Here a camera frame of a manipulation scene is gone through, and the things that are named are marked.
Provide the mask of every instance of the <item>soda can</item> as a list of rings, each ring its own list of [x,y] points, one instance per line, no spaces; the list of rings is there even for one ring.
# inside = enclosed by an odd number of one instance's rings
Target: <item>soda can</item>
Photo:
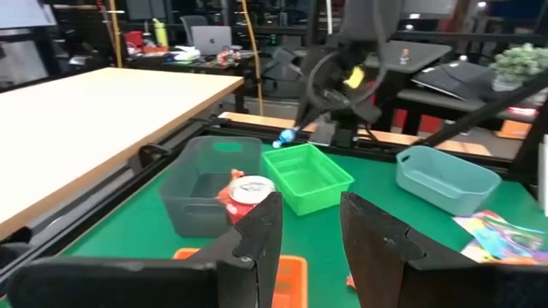
[[[275,191],[274,183],[263,176],[249,175],[232,181],[229,185],[230,202],[226,205],[232,222],[238,222]]]

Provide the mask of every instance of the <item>gray plastic bin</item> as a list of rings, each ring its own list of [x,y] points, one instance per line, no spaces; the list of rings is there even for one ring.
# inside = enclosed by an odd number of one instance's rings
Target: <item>gray plastic bin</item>
[[[261,141],[206,136],[190,140],[171,164],[159,189],[173,229],[184,237],[217,237],[231,222],[215,197],[230,182],[230,171],[257,175]]]
[[[471,216],[501,182],[496,173],[427,146],[396,155],[397,184],[448,211]]]

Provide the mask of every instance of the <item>orange object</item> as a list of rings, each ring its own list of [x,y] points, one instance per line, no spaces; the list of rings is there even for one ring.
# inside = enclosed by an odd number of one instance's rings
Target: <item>orange object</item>
[[[351,287],[354,290],[356,289],[356,285],[354,284],[354,278],[352,278],[352,275],[348,275],[348,277],[346,277],[346,285],[347,287]]]
[[[238,180],[243,176],[243,171],[232,169],[230,171],[230,175],[232,176],[232,179],[230,179],[230,183],[232,183],[232,181]],[[227,205],[231,202],[230,183],[217,194],[217,200],[219,200],[219,202],[224,205]]]
[[[516,121],[506,120],[503,123],[503,127],[500,131],[495,132],[499,138],[508,138],[508,139],[525,139],[527,134],[531,129],[531,124],[519,123]]]
[[[179,249],[174,259],[186,259],[198,249]],[[277,267],[276,287],[272,308],[307,308],[308,307],[308,269],[307,261],[301,257],[280,256]]]
[[[165,53],[165,52],[168,52],[168,47],[167,46],[161,46],[161,47],[149,47],[149,46],[145,46],[143,47],[143,52],[144,53]]]

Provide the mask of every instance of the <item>wooden table edge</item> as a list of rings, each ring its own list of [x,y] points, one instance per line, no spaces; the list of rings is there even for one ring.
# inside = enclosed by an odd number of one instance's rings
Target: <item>wooden table edge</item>
[[[244,122],[249,124],[265,125],[265,126],[280,127],[280,128],[292,127],[294,123],[294,121],[288,120],[288,119],[280,119],[280,118],[260,116],[260,115],[245,115],[245,114],[238,114],[238,113],[228,112],[228,111],[223,112],[219,117],[224,119],[229,119],[231,121],[238,121],[238,122]],[[311,124],[308,127],[305,127],[304,131],[312,132],[314,129],[315,129],[315,126]],[[389,132],[379,132],[379,131],[372,131],[372,132],[381,141],[390,142],[390,143],[399,144],[399,145],[410,145],[419,139],[418,136],[411,136],[411,135],[406,135],[401,133],[389,133]],[[366,130],[360,129],[359,133],[366,133]],[[468,143],[468,142],[453,141],[453,140],[447,140],[443,142],[441,145],[437,146],[437,148],[443,151],[456,151],[461,153],[483,155],[483,156],[491,155],[491,153],[483,145]]]

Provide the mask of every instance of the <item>yellow tag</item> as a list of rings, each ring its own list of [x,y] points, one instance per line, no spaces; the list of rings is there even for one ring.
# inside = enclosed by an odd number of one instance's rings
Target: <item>yellow tag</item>
[[[359,67],[354,67],[350,78],[344,81],[344,84],[355,89],[360,86],[361,81],[365,78],[366,74]]]

